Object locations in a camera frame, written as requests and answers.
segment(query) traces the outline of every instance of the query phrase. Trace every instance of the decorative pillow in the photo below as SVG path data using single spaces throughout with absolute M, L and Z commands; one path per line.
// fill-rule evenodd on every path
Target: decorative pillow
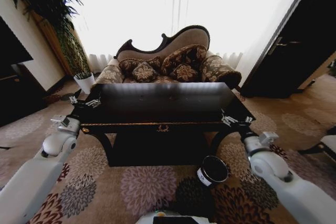
M 133 77 L 137 82 L 150 82 L 158 73 L 147 63 L 143 62 L 133 70 Z
M 188 64 L 182 63 L 171 72 L 170 76 L 179 82 L 193 82 L 198 77 L 198 72 Z
M 107 65 L 96 79 L 96 83 L 122 83 L 124 76 L 116 65 Z
M 154 70 L 159 71 L 161 67 L 161 59 L 159 56 L 149 60 L 142 59 L 124 59 L 119 63 L 119 67 L 126 77 L 132 76 L 133 70 L 142 62 L 147 62 Z
M 162 62 L 161 72 L 169 75 L 181 63 L 187 63 L 193 69 L 200 69 L 202 61 L 205 59 L 206 48 L 203 45 L 191 44 L 176 50 L 168 55 Z
M 203 82 L 225 82 L 230 89 L 238 86 L 242 75 L 224 64 L 222 58 L 217 55 L 206 58 L 201 65 L 201 70 Z
M 178 83 L 178 81 L 172 79 L 169 76 L 157 76 L 152 83 Z

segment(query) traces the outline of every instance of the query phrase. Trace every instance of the potted plant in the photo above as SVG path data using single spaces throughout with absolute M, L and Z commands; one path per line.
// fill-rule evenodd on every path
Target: potted plant
M 62 52 L 69 63 L 69 67 L 76 82 L 85 93 L 90 92 L 94 83 L 85 52 L 78 39 L 74 36 L 74 27 L 70 17 L 77 14 L 69 4 L 81 0 L 22 0 L 26 4 L 24 14 L 30 15 L 34 11 L 49 22 L 55 30 Z M 13 0 L 17 7 L 18 0 Z

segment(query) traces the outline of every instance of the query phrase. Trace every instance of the door handle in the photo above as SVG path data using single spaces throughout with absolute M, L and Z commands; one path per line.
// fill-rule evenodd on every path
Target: door handle
M 268 55 L 273 54 L 274 50 L 279 46 L 279 47 L 285 47 L 288 44 L 300 44 L 300 41 L 290 41 L 287 44 L 283 44 L 280 43 L 280 41 L 282 40 L 282 37 L 278 37 L 277 40 L 275 41 L 275 43 L 273 44 L 273 46 L 271 47 L 271 49 L 268 51 Z

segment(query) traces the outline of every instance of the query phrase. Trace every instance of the table leg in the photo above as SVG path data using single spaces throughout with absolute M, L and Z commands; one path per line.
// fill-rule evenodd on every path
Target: table leg
M 92 133 L 92 132 L 90 132 L 88 134 L 94 136 L 96 139 L 99 140 L 99 142 L 101 143 L 101 145 L 104 148 L 109 166 L 110 167 L 114 166 L 113 165 L 113 148 L 112 148 L 111 142 L 108 139 L 108 137 L 104 133 Z
M 298 153 L 300 154 L 315 154 L 315 153 L 321 153 L 323 152 L 324 145 L 322 143 L 318 143 L 314 145 L 313 147 L 306 149 L 306 150 L 298 150 Z
M 225 130 L 219 131 L 211 141 L 209 155 L 216 156 L 217 149 L 218 149 L 221 141 L 223 140 L 223 138 L 225 138 L 228 134 L 231 134 L 233 132 L 235 132 L 235 131 L 233 131 L 231 128 L 227 128 Z

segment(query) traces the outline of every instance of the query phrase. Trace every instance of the floral patterned carpet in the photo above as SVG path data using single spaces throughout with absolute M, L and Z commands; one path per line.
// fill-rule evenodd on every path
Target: floral patterned carpet
M 316 144 L 336 124 L 335 84 L 335 78 L 325 75 L 303 94 L 289 99 L 248 99 L 235 91 L 257 118 L 253 130 L 275 131 L 280 136 L 272 151 L 334 199 L 336 172 L 332 160 L 324 154 L 302 156 L 296 150 Z M 49 107 L 0 128 L 0 146 L 13 147 L 0 150 L 0 189 L 55 130 L 49 119 L 71 111 L 69 102 L 60 96 L 76 89 L 75 83 L 66 83 L 47 99 Z M 210 139 L 213 134 L 206 133 L 206 137 Z M 115 134 L 108 137 L 113 142 Z M 225 138 L 218 149 L 217 156 L 229 168 L 229 179 L 212 190 L 200 186 L 196 166 L 111 168 L 94 137 L 80 133 L 78 143 L 29 223 L 135 223 L 156 209 L 210 216 L 217 223 L 296 223 L 275 192 L 251 173 L 238 134 Z

